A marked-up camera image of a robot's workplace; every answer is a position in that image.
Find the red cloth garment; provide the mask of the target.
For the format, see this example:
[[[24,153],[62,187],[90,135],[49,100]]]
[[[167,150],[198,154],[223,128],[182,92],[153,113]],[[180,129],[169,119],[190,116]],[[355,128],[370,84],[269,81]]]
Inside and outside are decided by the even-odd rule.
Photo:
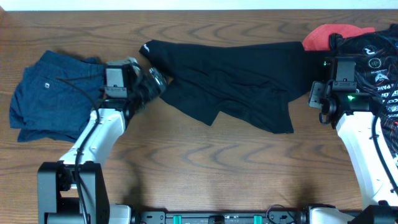
[[[356,37],[362,34],[375,32],[373,27],[357,27],[350,24],[323,24],[304,38],[302,45],[307,51],[329,50],[329,36],[340,34],[344,38]]]

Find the folded navy blue shorts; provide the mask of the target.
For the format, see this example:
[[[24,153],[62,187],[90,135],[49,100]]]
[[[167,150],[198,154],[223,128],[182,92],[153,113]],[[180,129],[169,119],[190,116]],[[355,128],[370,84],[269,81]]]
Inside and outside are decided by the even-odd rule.
[[[9,108],[18,142],[43,138],[75,142],[90,118],[92,101],[103,94],[105,66],[46,51],[24,70]]]

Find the black printed cycling jersey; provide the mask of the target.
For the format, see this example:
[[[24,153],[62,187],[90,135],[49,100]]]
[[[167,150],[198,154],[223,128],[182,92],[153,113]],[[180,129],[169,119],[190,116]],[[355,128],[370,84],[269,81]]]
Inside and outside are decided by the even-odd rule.
[[[359,90],[386,104],[380,124],[393,161],[397,162],[397,24],[356,37],[332,34],[329,46],[339,57],[354,58]]]

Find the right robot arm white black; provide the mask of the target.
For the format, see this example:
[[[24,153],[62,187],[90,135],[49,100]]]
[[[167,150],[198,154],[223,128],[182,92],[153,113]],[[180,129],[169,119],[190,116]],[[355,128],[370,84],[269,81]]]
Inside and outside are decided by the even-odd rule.
[[[339,82],[314,82],[309,106],[321,110],[343,141],[361,191],[363,209],[350,215],[329,205],[311,205],[301,223],[397,223],[397,167],[385,142],[377,98]]]

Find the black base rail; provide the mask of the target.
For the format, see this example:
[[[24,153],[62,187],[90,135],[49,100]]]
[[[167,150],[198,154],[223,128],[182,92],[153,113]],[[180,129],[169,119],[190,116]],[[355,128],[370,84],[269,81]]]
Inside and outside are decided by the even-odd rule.
[[[255,223],[308,223],[314,204],[289,208],[279,204],[263,211],[187,211],[169,212],[165,209],[135,210],[131,224],[255,224]]]

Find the black t-shirt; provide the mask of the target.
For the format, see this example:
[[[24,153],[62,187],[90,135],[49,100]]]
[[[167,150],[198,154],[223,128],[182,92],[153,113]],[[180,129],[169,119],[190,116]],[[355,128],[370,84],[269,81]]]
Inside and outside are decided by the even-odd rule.
[[[307,51],[301,42],[212,47],[146,42],[139,50],[172,78],[161,98],[212,125],[219,112],[274,134],[294,131],[289,103],[323,78],[330,51]]]

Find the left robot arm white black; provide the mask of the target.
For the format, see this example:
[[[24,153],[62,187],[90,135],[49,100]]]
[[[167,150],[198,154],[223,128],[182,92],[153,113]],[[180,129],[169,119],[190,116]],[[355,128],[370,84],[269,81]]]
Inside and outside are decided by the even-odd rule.
[[[132,117],[167,89],[169,78],[133,57],[109,61],[104,95],[73,147],[37,171],[39,223],[140,223],[130,205],[109,202],[102,168]]]

